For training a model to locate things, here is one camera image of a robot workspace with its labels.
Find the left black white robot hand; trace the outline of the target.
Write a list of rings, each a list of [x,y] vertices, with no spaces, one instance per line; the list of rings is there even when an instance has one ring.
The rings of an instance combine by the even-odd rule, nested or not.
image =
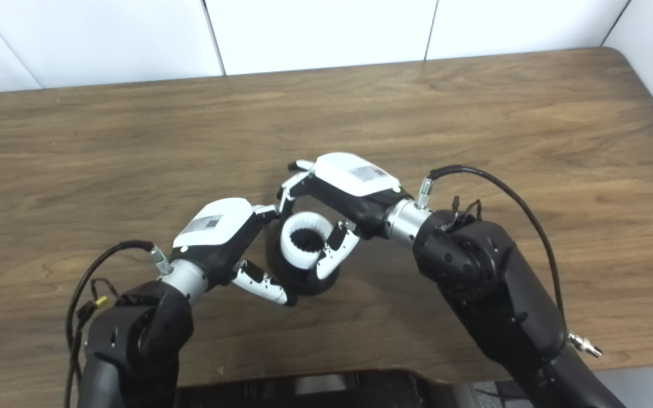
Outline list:
[[[218,285],[234,284],[262,299],[293,307],[297,295],[243,257],[278,216],[277,207],[254,206],[243,197],[210,202],[174,238],[169,267],[160,280],[181,292],[190,305]]]

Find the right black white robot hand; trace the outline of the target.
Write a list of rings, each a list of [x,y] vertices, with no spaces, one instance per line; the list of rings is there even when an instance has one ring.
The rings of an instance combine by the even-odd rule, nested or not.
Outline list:
[[[311,196],[343,216],[328,227],[315,261],[298,266],[307,272],[309,282],[325,281],[334,274],[361,240],[385,238],[389,212],[399,202],[413,199],[401,181],[355,154],[332,152],[287,167],[294,175],[281,183],[277,193],[282,224],[293,216],[294,204],[302,196]]]

